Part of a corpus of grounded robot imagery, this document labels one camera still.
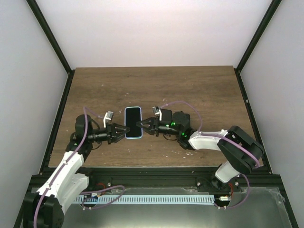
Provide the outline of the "magenta phone black screen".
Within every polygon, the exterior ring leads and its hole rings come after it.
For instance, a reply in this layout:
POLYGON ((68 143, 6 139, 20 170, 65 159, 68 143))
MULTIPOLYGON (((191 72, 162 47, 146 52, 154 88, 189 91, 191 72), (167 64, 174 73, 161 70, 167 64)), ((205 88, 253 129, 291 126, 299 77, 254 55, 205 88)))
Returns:
POLYGON ((161 121, 165 124, 170 124, 172 122, 172 111, 168 109, 161 109, 161 121))

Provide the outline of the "white phone black screen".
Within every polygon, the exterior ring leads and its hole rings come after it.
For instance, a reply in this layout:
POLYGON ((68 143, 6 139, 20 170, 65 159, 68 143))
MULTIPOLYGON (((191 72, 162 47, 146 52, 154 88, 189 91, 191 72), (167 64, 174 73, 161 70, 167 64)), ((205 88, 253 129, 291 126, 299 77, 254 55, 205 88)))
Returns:
POLYGON ((178 131, 186 131, 190 128, 190 115, 183 111, 174 112, 172 115, 172 126, 178 131))

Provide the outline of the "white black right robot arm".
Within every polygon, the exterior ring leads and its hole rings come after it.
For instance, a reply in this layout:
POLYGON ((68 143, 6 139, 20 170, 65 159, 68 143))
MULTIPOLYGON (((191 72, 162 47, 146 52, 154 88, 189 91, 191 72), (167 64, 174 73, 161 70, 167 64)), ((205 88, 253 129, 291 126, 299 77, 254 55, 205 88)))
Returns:
POLYGON ((221 151, 227 161, 218 167, 209 181, 216 191, 223 191, 232 178, 248 175, 260 167, 259 159, 265 152, 260 143, 235 125, 219 132, 195 130, 191 127, 190 115, 183 111, 158 110, 153 117, 138 121, 136 125, 150 135, 175 135, 185 150, 221 151))

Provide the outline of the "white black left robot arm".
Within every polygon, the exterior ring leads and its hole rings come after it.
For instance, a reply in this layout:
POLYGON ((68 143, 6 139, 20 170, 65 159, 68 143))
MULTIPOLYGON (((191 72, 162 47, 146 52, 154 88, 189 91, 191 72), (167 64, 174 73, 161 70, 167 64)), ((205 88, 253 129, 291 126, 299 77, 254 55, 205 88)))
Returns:
POLYGON ((93 128, 87 114, 76 118, 75 132, 71 135, 66 152, 48 180, 36 191, 28 192, 23 200, 23 226, 25 228, 60 228, 65 214, 74 200, 85 190, 93 191, 96 178, 79 172, 93 150, 93 143, 117 143, 129 132, 129 127, 112 122, 108 111, 103 127, 93 128))

